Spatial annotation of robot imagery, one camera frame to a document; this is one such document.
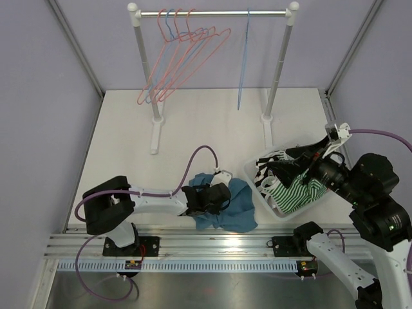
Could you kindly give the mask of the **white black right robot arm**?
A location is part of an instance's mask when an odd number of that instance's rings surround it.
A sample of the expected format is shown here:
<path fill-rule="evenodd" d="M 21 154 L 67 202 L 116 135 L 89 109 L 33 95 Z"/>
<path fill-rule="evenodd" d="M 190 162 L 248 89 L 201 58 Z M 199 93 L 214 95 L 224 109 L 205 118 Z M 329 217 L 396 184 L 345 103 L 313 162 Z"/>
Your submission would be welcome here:
<path fill-rule="evenodd" d="M 352 169 L 332 159 L 333 140 L 288 149 L 299 153 L 293 160 L 274 160 L 268 168 L 284 185 L 300 174 L 305 183 L 317 180 L 351 204 L 353 226 L 371 252 L 377 277 L 359 268 L 337 249 L 311 221 L 294 229 L 292 250 L 320 259 L 351 292 L 357 308 L 411 308 L 411 220 L 391 196 L 399 183 L 390 161 L 366 153 Z"/>

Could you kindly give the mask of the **black white striped tank top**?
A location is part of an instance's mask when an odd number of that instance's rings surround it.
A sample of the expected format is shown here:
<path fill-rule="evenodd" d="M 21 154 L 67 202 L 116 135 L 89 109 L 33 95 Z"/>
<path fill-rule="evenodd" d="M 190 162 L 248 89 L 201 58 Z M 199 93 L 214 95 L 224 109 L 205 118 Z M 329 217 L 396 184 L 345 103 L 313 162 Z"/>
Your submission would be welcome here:
<path fill-rule="evenodd" d="M 271 151 L 263 157 L 256 160 L 257 173 L 254 178 L 254 184 L 259 192 L 263 192 L 263 189 L 274 186 L 275 188 L 280 184 L 277 177 L 267 167 L 267 163 L 278 160 L 289 160 L 290 156 L 286 154 L 284 150 Z"/>

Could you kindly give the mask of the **green white striped tank top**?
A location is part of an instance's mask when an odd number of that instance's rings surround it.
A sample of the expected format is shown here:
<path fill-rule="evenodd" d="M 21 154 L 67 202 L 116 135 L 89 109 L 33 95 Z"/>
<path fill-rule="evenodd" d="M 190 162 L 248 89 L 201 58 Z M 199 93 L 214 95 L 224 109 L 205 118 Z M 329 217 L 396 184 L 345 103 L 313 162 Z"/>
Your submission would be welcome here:
<path fill-rule="evenodd" d="M 281 214 L 291 214 L 322 198 L 328 189 L 316 179 L 303 183 L 306 173 L 294 178 L 287 188 L 276 176 L 268 176 L 261 183 L 261 192 Z"/>

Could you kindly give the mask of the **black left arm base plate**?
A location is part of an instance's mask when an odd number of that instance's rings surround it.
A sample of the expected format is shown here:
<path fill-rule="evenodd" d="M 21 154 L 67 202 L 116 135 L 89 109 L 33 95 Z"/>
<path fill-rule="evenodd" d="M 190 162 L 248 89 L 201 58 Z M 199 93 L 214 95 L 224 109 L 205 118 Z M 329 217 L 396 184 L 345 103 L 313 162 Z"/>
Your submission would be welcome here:
<path fill-rule="evenodd" d="M 138 244 L 119 248 L 109 238 L 105 239 L 102 255 L 106 257 L 158 257 L 160 249 L 160 238 L 157 236 L 139 236 Z"/>

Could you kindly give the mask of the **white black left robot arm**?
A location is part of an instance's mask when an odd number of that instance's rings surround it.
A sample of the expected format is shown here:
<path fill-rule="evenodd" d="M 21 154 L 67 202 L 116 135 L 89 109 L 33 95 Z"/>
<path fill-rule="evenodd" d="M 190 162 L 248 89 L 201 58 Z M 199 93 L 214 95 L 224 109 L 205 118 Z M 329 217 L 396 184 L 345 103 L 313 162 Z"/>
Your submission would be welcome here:
<path fill-rule="evenodd" d="M 146 191 L 133 187 L 126 176 L 116 176 L 86 191 L 80 206 L 84 209 L 87 233 L 105 237 L 105 257 L 156 257 L 157 236 L 139 236 L 128 218 L 132 214 L 170 214 L 197 217 L 219 214 L 230 205 L 232 176 L 220 171 L 205 185 L 186 185 L 173 192 Z"/>

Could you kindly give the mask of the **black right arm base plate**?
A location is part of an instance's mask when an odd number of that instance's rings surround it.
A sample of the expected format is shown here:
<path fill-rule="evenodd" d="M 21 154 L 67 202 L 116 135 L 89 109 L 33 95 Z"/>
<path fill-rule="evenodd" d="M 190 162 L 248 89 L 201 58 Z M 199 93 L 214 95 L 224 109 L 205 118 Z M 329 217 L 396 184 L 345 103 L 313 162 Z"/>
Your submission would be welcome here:
<path fill-rule="evenodd" d="M 302 241 L 293 236 L 274 236 L 271 239 L 275 257 L 278 258 L 308 258 L 311 254 Z"/>

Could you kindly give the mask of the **blue tank top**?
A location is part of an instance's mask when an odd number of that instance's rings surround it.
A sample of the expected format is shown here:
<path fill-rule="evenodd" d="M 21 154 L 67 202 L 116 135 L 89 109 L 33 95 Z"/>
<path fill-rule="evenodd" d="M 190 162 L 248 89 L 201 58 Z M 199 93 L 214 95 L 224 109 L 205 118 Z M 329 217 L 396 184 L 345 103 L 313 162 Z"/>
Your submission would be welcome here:
<path fill-rule="evenodd" d="M 247 183 L 239 178 L 232 178 L 229 186 L 223 183 L 210 186 L 213 174 L 200 173 L 189 181 L 187 186 L 182 188 L 187 198 L 202 194 L 212 198 L 218 194 L 231 194 L 228 209 L 219 215 L 204 214 L 193 217 L 196 230 L 205 230 L 209 227 L 223 229 L 229 232 L 245 233 L 257 227 L 254 219 L 255 207 L 252 202 L 252 191 Z"/>

